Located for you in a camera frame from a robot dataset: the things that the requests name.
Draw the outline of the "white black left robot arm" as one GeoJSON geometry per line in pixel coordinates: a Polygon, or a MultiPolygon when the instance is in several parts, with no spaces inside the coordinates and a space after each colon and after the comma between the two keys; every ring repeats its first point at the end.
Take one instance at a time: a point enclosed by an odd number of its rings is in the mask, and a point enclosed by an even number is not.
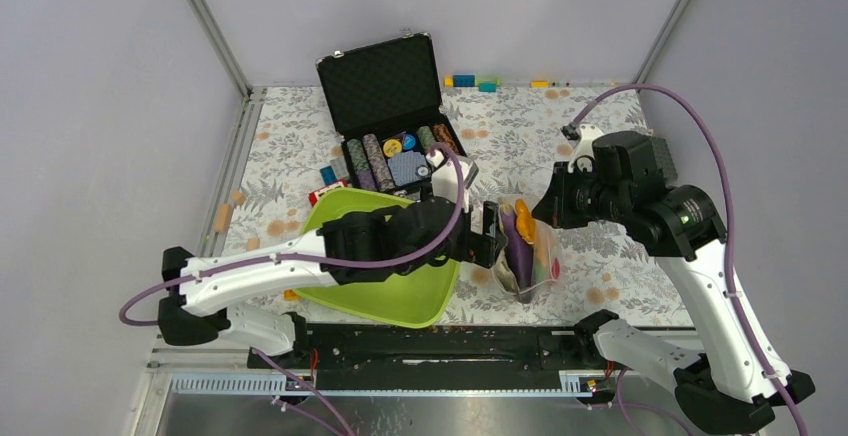
{"type": "Polygon", "coordinates": [[[248,300],[276,291],[383,283],[448,263],[492,267],[507,238],[495,203],[483,212],[482,232],[471,228],[467,187],[476,172],[466,158],[445,159],[418,201],[334,189],[312,212],[336,202],[342,206],[338,216],[266,248],[219,257],[168,248],[161,271],[168,294],[158,303],[155,324],[171,346],[224,338],[275,356],[285,366],[299,366],[311,344],[303,318],[253,308],[248,300]]]}

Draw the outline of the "clear pink zip top bag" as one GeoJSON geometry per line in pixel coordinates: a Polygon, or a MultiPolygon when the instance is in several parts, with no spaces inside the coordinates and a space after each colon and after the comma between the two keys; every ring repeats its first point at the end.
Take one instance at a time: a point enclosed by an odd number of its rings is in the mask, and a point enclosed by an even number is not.
{"type": "Polygon", "coordinates": [[[531,210],[535,196],[503,195],[497,199],[499,229],[506,244],[493,267],[501,290],[521,304],[530,304],[538,293],[550,289],[563,270],[558,236],[538,222],[531,210]]]}

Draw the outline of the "red tomato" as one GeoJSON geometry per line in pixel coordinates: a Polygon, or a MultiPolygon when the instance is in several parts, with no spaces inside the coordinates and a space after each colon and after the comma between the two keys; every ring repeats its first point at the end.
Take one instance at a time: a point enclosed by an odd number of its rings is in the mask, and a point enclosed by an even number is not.
{"type": "Polygon", "coordinates": [[[548,278],[552,281],[559,279],[561,273],[561,265],[558,258],[552,258],[549,261],[548,278]]]}

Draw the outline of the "green napa cabbage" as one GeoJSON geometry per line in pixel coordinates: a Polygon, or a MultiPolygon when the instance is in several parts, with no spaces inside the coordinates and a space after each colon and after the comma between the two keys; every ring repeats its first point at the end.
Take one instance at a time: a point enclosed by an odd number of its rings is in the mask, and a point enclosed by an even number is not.
{"type": "Polygon", "coordinates": [[[541,231],[535,236],[533,247],[533,284],[539,284],[551,278],[552,242],[548,232],[541,231]]]}

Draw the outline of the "orange fried chicken piece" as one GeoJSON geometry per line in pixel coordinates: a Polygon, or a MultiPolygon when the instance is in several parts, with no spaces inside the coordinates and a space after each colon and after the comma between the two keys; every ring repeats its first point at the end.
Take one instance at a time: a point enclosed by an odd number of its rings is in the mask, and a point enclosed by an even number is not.
{"type": "Polygon", "coordinates": [[[536,221],[532,217],[531,210],[524,199],[518,198],[515,200],[514,211],[516,231],[528,245],[534,245],[536,221]]]}

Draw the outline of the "purple eggplant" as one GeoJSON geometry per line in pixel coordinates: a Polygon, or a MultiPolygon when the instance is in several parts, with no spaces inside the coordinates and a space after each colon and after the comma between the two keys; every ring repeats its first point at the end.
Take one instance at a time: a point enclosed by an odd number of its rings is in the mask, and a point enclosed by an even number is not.
{"type": "Polygon", "coordinates": [[[533,285],[533,248],[528,245],[515,229],[515,211],[510,204],[499,206],[503,233],[507,237],[505,257],[509,270],[513,273],[518,288],[518,299],[529,303],[532,299],[533,285]]]}

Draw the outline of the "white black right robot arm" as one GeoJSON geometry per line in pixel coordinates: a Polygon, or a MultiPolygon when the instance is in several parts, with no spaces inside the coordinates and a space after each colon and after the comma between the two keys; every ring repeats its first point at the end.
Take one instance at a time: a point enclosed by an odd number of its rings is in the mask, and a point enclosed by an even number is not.
{"type": "Polygon", "coordinates": [[[749,302],[724,263],[724,222],[706,192],[676,184],[666,142],[589,124],[563,132],[574,149],[554,165],[534,219],[555,229],[621,225],[671,280],[702,344],[685,349],[600,310],[575,327],[577,361],[635,370],[669,391],[710,435],[757,432],[774,420],[776,407],[796,407],[811,396],[811,377],[788,367],[754,316],[739,316],[749,302]]]}

